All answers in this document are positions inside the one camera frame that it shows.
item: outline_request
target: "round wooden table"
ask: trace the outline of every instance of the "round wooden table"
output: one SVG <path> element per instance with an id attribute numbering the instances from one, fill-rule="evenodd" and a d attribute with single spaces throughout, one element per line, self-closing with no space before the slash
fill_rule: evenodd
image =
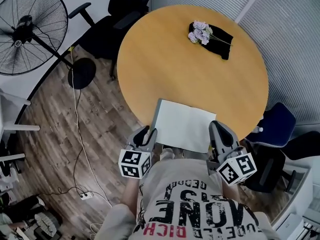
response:
<path id="1" fill-rule="evenodd" d="M 194 20 L 233 36 L 228 60 L 190 42 Z M 254 41 L 231 19 L 193 5 L 163 7 L 135 23 L 122 41 L 117 75 L 125 101 L 144 125 L 162 98 L 215 113 L 241 140 L 268 100 L 268 75 Z"/>

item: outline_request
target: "fan base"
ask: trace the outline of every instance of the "fan base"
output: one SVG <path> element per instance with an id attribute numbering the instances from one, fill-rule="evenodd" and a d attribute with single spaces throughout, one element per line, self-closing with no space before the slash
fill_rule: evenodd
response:
<path id="1" fill-rule="evenodd" d="M 72 71 L 68 73 L 68 83 L 76 90 L 87 87 L 94 79 L 96 74 L 96 64 L 89 58 L 80 58 L 73 64 Z"/>

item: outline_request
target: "laminate floor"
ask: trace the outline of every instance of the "laminate floor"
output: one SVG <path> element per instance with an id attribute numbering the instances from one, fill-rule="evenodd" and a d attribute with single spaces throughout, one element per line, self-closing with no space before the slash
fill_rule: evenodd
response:
<path id="1" fill-rule="evenodd" d="M 76 90 L 79 127 L 87 156 L 98 182 L 111 203 L 117 204 L 126 183 L 118 168 L 120 149 L 127 137 L 141 123 L 127 106 L 117 81 L 109 81 L 111 62 L 94 59 L 79 46 L 73 52 L 73 60 L 88 57 L 96 64 L 96 75 L 91 84 L 81 92 Z M 23 173 L 14 193 L 19 200 L 33 194 L 67 191 L 74 186 L 73 171 L 81 144 L 77 130 L 73 89 L 67 81 L 68 69 L 60 63 L 45 79 L 25 110 L 20 123 L 39 125 L 40 131 L 22 131 L 18 138 L 26 155 Z M 93 178 L 84 153 L 80 154 L 75 170 L 77 184 L 83 190 L 103 194 Z M 262 207 L 272 219 L 288 201 L 281 194 L 272 195 L 272 202 L 263 202 L 255 193 L 243 190 L 244 200 Z M 82 201 L 75 189 L 62 195 L 41 195 L 48 206 L 63 219 L 59 231 L 63 239 L 76 236 L 90 237 L 91 223 L 102 223 L 110 207 L 98 195 Z M 279 207 L 271 208 L 277 203 Z"/>

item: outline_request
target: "standing fan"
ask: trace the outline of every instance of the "standing fan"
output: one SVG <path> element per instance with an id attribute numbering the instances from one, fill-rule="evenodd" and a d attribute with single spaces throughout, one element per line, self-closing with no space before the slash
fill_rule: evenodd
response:
<path id="1" fill-rule="evenodd" d="M 57 52 L 67 28 L 62 0 L 4 0 L 0 3 L 0 74 L 28 73 L 54 55 L 73 69 L 69 84 L 75 89 L 86 87 L 95 77 L 95 63 L 81 58 L 72 65 Z"/>

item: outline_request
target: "white cube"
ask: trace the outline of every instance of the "white cube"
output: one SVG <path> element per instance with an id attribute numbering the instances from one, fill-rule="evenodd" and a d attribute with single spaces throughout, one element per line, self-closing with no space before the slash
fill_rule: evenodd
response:
<path id="1" fill-rule="evenodd" d="M 123 177 L 142 179 L 151 168 L 151 153 L 121 149 L 118 164 Z"/>
<path id="2" fill-rule="evenodd" d="M 231 186 L 245 181 L 257 171 L 257 167 L 251 153 L 248 153 L 228 158 L 216 171 Z"/>

